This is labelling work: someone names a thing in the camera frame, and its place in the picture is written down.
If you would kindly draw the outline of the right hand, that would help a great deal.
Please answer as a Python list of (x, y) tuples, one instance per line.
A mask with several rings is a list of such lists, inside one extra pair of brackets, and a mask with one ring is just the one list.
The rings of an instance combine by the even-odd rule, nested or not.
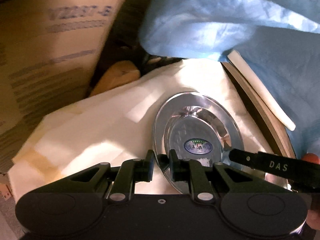
[(317, 167), (317, 173), (315, 176), (309, 176), (308, 178), (311, 179), (314, 185), (318, 185), (316, 188), (318, 193), (312, 195), (312, 202), (310, 209), (308, 210), (308, 215), (306, 219), (306, 223), (310, 228), (319, 230), (319, 157), (314, 153), (306, 153), (303, 158), (303, 161), (307, 161), (310, 163), (315, 164)]

